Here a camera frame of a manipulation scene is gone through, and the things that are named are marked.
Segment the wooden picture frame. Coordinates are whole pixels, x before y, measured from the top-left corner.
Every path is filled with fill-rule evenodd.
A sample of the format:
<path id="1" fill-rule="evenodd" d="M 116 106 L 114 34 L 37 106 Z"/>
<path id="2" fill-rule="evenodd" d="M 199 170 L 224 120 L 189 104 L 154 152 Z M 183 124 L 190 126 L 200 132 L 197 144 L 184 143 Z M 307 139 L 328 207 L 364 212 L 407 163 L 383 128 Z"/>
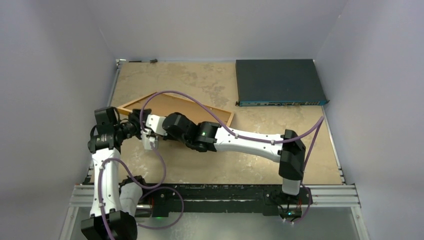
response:
<path id="1" fill-rule="evenodd" d="M 128 116 L 132 110 L 141 109 L 152 95 L 146 95 L 117 107 L 120 114 Z M 217 120 L 197 103 L 179 96 L 172 96 L 168 93 L 154 97 L 146 104 L 146 109 L 151 109 L 151 113 L 157 116 L 166 117 L 171 113 L 178 112 L 185 115 L 194 123 L 217 122 Z"/>

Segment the brown cardboard backing board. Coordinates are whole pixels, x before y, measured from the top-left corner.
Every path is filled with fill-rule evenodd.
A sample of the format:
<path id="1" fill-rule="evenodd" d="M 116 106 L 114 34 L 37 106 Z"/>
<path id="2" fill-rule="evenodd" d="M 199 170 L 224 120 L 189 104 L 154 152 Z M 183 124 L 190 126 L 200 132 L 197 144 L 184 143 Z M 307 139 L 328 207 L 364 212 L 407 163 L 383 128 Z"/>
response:
<path id="1" fill-rule="evenodd" d="M 189 120 L 198 124 L 201 122 L 217 122 L 212 116 L 217 116 L 226 126 L 230 126 L 234 118 L 234 113 L 213 106 L 206 105 L 208 110 L 204 110 L 200 105 L 190 99 L 179 96 L 172 96 L 167 93 L 159 94 L 146 103 L 149 96 L 145 96 L 125 106 L 128 110 L 141 109 L 145 106 L 151 109 L 151 113 L 157 116 L 166 117 L 174 112 L 185 115 Z"/>

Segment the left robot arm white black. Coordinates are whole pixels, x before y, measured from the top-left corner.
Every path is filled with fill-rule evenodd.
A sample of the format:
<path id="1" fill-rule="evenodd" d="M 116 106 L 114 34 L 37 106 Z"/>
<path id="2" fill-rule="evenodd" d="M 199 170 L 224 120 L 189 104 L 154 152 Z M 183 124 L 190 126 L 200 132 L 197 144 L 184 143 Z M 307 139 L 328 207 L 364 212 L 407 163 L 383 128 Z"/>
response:
<path id="1" fill-rule="evenodd" d="M 96 124 L 87 143 L 94 165 L 94 195 L 89 218 L 80 229 L 88 240 L 135 240 L 138 235 L 134 215 L 120 200 L 119 161 L 123 141 L 141 138 L 143 120 L 134 109 L 122 121 L 116 107 L 95 110 Z"/>

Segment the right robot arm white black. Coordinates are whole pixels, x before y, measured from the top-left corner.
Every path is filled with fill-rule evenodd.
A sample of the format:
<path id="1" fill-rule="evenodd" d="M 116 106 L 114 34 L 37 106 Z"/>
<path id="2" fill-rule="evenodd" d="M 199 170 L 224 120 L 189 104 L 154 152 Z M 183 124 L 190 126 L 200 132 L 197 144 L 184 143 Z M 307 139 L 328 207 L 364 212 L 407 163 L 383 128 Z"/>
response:
<path id="1" fill-rule="evenodd" d="M 217 122 L 195 124 L 178 112 L 166 116 L 159 129 L 164 138 L 179 141 L 201 153 L 238 152 L 276 162 L 282 178 L 282 200 L 292 204 L 300 198 L 306 146 L 292 130 L 287 129 L 284 134 L 259 134 L 228 128 Z"/>

